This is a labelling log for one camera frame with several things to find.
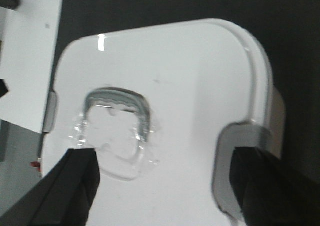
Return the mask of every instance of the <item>white plastic container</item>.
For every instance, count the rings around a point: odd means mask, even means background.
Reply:
[[[147,101],[147,142],[137,135],[139,117],[123,107],[110,116],[105,108],[111,115],[117,110],[110,102],[93,107],[81,131],[88,94],[110,87]],[[69,148],[96,148],[102,175],[88,226],[236,225],[213,197],[218,139],[234,123],[270,130],[273,89],[260,44],[224,20],[81,38],[58,64],[42,173]],[[79,134],[85,136],[80,144]],[[279,136],[277,143],[273,147],[281,144]]]

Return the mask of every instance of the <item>clear plastic blister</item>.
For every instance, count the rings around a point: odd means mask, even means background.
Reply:
[[[154,140],[159,123],[140,94],[112,87],[93,90],[73,122],[73,148],[94,148],[103,175],[131,181],[159,163]]]

